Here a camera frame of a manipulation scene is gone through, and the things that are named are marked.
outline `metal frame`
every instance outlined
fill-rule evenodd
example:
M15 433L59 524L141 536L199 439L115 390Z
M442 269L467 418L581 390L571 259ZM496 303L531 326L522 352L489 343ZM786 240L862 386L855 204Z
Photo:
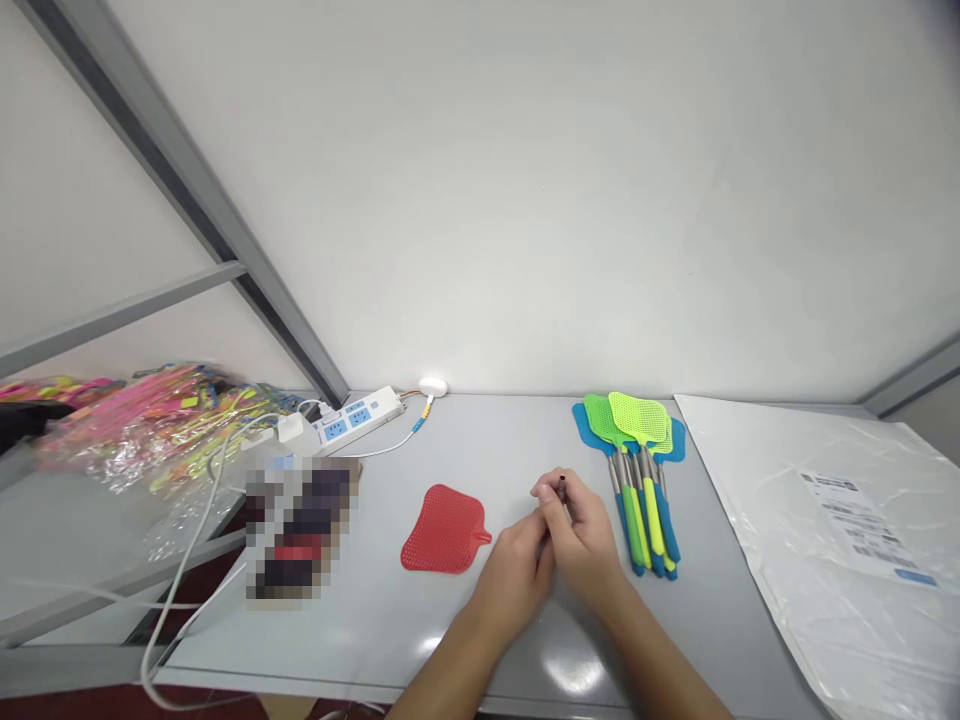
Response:
M216 260L207 270L0 346L0 378L230 282L294 363L335 408L349 389L217 178L100 0L15 0L77 84ZM243 545L241 530L195 548L187 567ZM129 596L169 580L182 553L102 584ZM109 605L72 593L0 621L0 697L94 687L136 678L142 648L20 647ZM158 647L156 654L163 652Z
M163 654L156 647L151 663ZM139 682L143 648L64 645L0 650L0 698Z
M237 530L197 545L190 553L185 569L190 570L241 547L246 540L246 534L246 530ZM171 580L182 560L183 552L181 551L157 562L140 565L111 578L98 587L101 590L129 597L141 590L152 588L164 580ZM106 598L76 592L24 610L22 613L0 620L0 647L15 648L112 603L112 600Z
M15 0L207 251L239 261L234 287L317 392L349 389L263 249L101 0Z
M881 420L960 375L960 338L935 350L860 400Z
M150 292L111 303L89 315L0 346L0 377L72 350L148 315L216 287L245 272L236 261L215 265Z

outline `gray table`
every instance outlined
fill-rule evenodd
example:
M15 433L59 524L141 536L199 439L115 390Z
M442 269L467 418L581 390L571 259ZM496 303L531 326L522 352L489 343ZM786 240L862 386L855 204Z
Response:
M619 527L606 460L579 440L575 398L454 395L394 452L369 458L340 559L320 598L296 611L248 609L243 583L201 617L158 675L159 683L392 702L469 597L491 546L463 575L411 573L400 548L436 483L473 495L494 536L535 501L536 478L575 468ZM387 447L423 405L344 452ZM679 417L676 404L666 403ZM826 408L862 414L857 408ZM680 649L728 708L743 718L826 718L782 644L696 447L667 466L680 580L629 575ZM616 533L627 568L622 534ZM510 648L482 709L555 718L630 717L619 661L562 580L540 617Z

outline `power strip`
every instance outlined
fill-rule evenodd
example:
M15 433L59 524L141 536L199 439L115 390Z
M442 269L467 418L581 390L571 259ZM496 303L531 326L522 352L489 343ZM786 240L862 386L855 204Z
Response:
M320 434L320 457L335 453L371 430L403 414L404 405L393 388L387 386L370 393L342 410L329 412L315 423Z

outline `forearm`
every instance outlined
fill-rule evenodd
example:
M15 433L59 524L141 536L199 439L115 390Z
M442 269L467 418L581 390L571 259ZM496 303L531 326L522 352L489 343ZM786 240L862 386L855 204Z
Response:
M480 627L468 604L454 618L389 720L469 720L476 715L505 643Z
M596 610L620 651L644 717L732 720L625 578L608 597Z

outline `floor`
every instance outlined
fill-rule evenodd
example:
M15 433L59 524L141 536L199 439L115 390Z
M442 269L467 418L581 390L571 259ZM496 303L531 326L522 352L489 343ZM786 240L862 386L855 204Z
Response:
M179 704L209 703L240 695L224 690L171 686L161 686L160 690L164 697ZM347 705L343 700L317 700L307 717L309 720L318 720ZM268 718L256 697L193 712L164 711L154 705L137 685L116 685L94 690L0 700L0 717L4 720L280 720ZM358 706L352 708L349 714L351 720L372 720L374 717L372 713Z

